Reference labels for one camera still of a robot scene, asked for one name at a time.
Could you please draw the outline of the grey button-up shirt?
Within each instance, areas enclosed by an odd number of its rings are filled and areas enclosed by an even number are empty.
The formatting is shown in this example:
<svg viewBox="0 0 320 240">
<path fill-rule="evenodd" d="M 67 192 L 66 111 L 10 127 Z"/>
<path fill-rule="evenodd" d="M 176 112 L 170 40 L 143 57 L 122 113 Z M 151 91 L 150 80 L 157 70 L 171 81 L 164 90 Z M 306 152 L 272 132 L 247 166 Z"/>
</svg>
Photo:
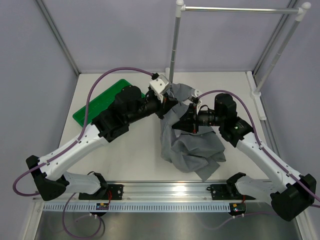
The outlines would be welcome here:
<svg viewBox="0 0 320 240">
<path fill-rule="evenodd" d="M 186 84 L 171 85 L 169 96 L 178 100 L 160 121 L 161 158 L 172 163 L 183 173 L 195 172 L 202 181 L 206 181 L 225 162 L 225 147 L 213 128 L 199 127 L 196 134 L 174 129 L 173 125 L 187 112 L 184 103 L 195 89 Z"/>
</svg>

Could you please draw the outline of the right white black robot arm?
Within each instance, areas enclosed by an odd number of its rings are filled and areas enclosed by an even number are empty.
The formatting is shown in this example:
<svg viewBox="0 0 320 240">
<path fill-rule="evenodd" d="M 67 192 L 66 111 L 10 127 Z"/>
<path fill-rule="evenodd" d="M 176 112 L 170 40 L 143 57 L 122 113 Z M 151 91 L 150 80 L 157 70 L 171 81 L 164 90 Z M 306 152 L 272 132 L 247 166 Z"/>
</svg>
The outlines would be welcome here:
<svg viewBox="0 0 320 240">
<path fill-rule="evenodd" d="M 311 174 L 302 175 L 287 165 L 261 141 L 254 122 L 238 116 L 237 102 L 243 101 L 234 93 L 216 90 L 214 108 L 202 110 L 201 97 L 194 97 L 186 113 L 172 127 L 195 134 L 199 127 L 218 127 L 222 138 L 249 157 L 268 177 L 257 180 L 239 172 L 226 181 L 230 198 L 249 196 L 267 203 L 283 220 L 290 222 L 320 198 L 316 195 L 317 181 Z"/>
</svg>

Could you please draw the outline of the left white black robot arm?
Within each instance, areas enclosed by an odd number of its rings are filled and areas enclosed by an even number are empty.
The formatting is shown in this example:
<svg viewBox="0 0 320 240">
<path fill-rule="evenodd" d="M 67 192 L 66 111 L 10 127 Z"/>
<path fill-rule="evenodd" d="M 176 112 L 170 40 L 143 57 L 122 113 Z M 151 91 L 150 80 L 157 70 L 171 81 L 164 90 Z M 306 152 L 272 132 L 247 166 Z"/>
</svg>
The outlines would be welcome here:
<svg viewBox="0 0 320 240">
<path fill-rule="evenodd" d="M 97 148 L 111 143 L 129 131 L 130 124 L 156 114 L 160 119 L 178 104 L 167 93 L 159 100 L 151 89 L 145 97 L 137 86 L 125 86 L 115 95 L 107 109 L 92 119 L 71 142 L 40 158 L 32 155 L 26 159 L 36 188 L 44 201 L 51 201 L 64 193 L 77 193 L 80 200 L 102 200 L 109 196 L 110 188 L 100 173 L 75 174 L 68 169 Z"/>
</svg>

